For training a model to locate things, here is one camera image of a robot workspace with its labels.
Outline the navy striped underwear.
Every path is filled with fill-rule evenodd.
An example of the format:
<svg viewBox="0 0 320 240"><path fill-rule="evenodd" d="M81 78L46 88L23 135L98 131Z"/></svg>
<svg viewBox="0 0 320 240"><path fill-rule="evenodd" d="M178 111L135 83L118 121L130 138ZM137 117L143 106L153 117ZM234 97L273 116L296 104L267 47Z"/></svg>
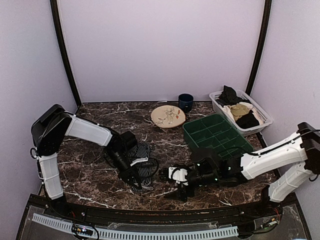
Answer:
<svg viewBox="0 0 320 240"><path fill-rule="evenodd" d="M133 163L137 159L148 159L148 161L138 162L133 165L133 167L137 171L138 176L140 177L141 189L137 188L138 181L135 178L133 179L133 182L136 187L131 186L128 183L126 183L125 185L128 188L131 188L131 190L136 193L146 193L153 191L153 180L152 177L150 177L150 175L153 173L153 164L150 160L150 146L145 141L139 142L128 151L128 157L130 163Z"/></svg>

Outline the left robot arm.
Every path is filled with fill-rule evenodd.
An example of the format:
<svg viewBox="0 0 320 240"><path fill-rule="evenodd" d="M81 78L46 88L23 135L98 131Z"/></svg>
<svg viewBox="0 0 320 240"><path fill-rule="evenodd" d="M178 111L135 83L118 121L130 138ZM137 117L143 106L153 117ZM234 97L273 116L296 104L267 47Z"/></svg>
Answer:
<svg viewBox="0 0 320 240"><path fill-rule="evenodd" d="M129 149L137 144L135 135L127 131L119 134L110 127L94 123L65 111L54 104L31 126L35 158L40 178L51 203L51 210L60 218L67 218L70 206L61 197L64 191L58 168L58 151L65 137L74 137L104 147L112 164L118 169L118 177L127 185L141 189L139 173L130 163Z"/></svg>

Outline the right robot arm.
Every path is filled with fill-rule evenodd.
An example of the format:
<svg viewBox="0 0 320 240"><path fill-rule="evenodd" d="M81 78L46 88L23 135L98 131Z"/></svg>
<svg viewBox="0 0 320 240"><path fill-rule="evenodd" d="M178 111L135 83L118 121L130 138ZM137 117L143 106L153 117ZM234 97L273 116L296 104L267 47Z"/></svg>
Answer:
<svg viewBox="0 0 320 240"><path fill-rule="evenodd" d="M255 205L255 213L266 217L287 195L320 175L320 131L302 122L289 137L254 152L222 159L211 148L199 147L191 154L192 165L161 169L159 176L177 185L168 199L186 202L202 186L236 187L256 177L289 165L290 168L262 192L264 199Z"/></svg>

